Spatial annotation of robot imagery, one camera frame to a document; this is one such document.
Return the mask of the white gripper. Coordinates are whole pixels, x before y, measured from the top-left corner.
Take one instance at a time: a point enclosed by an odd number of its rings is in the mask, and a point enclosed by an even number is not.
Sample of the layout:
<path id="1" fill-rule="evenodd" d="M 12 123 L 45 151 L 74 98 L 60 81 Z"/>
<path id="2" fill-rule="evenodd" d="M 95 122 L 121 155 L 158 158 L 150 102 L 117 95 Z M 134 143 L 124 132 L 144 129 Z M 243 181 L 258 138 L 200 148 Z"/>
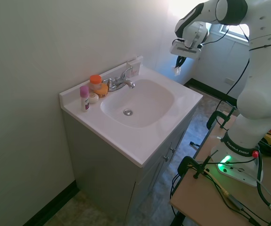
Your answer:
<path id="1" fill-rule="evenodd" d="M 187 58 L 196 59 L 201 54 L 199 48 L 187 48 L 183 42 L 175 41 L 170 47 L 170 53 L 178 56 L 175 68 L 181 67 Z"/>

